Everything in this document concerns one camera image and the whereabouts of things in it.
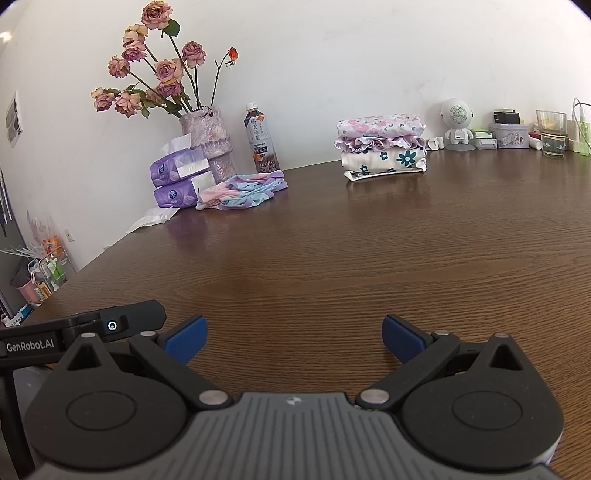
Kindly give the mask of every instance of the black circular cover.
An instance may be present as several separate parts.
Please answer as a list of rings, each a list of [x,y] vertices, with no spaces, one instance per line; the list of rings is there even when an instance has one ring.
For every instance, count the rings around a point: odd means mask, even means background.
[[[185,425],[182,398],[162,383],[92,369],[53,375],[25,417],[29,441],[50,462],[124,468],[164,450]]]
[[[440,378],[413,391],[402,422],[419,447],[472,471],[511,471],[538,463],[563,429],[560,407],[541,379],[488,368]]]

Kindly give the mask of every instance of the table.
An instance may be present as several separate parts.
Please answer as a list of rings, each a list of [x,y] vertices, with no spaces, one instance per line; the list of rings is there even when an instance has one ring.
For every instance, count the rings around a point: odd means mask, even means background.
[[[232,394],[346,391],[390,370],[397,313],[467,341],[510,332],[562,406],[554,469],[591,454],[591,168],[534,150],[433,152],[425,174],[348,183],[340,163],[287,171],[257,208],[179,212],[109,248],[33,321],[157,299],[199,312],[190,366]]]

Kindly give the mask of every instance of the pink textured vase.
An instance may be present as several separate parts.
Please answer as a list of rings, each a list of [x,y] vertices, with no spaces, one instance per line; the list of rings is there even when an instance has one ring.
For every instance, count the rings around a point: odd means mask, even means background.
[[[202,145],[216,183],[236,174],[230,153],[232,143],[217,107],[187,113],[179,120],[183,134],[191,134],[191,148]]]

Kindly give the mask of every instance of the purple tissue package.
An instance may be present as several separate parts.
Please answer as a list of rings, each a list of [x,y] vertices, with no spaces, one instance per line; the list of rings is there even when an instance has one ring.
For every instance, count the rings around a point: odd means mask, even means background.
[[[150,166],[150,176],[155,187],[169,185],[203,172],[209,163],[203,147],[185,148],[173,152]]]
[[[201,172],[187,179],[154,190],[159,207],[188,208],[197,205],[197,192],[215,185],[211,171]]]

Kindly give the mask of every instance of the astronaut figurine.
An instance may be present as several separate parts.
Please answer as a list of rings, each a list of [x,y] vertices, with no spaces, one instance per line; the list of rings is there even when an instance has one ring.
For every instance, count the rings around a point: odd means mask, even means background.
[[[468,130],[474,113],[466,102],[457,98],[451,98],[441,106],[441,118],[450,129],[445,133],[445,139],[449,140],[445,148],[447,150],[474,150],[470,145],[470,139],[474,135]]]

